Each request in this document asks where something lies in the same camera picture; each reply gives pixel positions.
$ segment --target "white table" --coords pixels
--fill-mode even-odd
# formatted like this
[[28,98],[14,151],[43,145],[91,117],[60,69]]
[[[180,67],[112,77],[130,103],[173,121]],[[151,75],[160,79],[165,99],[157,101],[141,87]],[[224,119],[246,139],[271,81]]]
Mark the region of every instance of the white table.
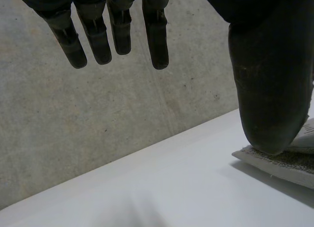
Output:
[[0,227],[313,227],[314,191],[231,156],[247,144],[233,111],[12,205]]

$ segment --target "concrete surface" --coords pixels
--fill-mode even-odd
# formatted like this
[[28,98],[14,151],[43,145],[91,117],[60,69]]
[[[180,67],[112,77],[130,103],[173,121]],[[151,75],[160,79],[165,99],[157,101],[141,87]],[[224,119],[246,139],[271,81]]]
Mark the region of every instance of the concrete surface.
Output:
[[[170,0],[170,65],[150,62],[141,0],[132,51],[74,69],[47,24],[0,0],[0,209],[237,108],[225,23],[206,0]],[[109,26],[108,13],[104,13]]]

